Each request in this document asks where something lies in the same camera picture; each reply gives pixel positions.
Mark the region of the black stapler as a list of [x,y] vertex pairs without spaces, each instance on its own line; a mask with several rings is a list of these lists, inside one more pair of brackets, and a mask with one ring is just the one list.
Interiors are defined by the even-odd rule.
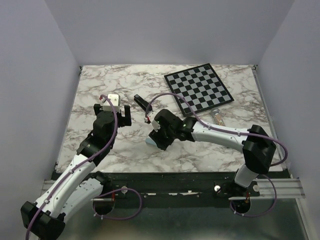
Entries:
[[147,111],[149,102],[147,102],[146,100],[144,100],[141,96],[139,96],[138,94],[134,95],[133,97],[134,101],[138,104],[139,107],[142,108],[143,111]]

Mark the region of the light blue mini stapler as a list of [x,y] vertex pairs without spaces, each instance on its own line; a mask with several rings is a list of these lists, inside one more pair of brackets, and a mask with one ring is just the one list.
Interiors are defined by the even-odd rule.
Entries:
[[157,150],[159,150],[159,151],[164,151],[162,148],[159,148],[159,147],[157,146],[157,144],[155,143],[155,141],[152,140],[150,137],[147,137],[147,138],[145,139],[145,143],[146,143],[146,145],[149,146],[149,147],[155,148],[155,149],[157,149]]

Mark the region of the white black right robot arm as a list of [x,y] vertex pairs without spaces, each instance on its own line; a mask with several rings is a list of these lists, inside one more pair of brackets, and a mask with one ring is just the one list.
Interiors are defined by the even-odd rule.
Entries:
[[259,125],[252,125],[249,129],[230,128],[191,116],[180,119],[167,109],[151,111],[144,121],[153,128],[149,137],[164,151],[175,140],[180,140],[216,144],[242,153],[244,163],[230,183],[230,191],[236,196],[247,192],[258,175],[269,172],[276,151],[272,138]]

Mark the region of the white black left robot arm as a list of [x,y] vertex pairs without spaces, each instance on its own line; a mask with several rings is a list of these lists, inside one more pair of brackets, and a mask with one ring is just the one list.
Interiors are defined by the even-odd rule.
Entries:
[[68,167],[37,200],[26,201],[21,207],[26,239],[30,234],[41,240],[58,239],[69,219],[87,202],[110,194],[107,179],[90,173],[113,148],[118,128],[131,126],[131,110],[128,105],[124,106],[124,114],[117,106],[95,104],[93,108],[93,129],[80,143]]

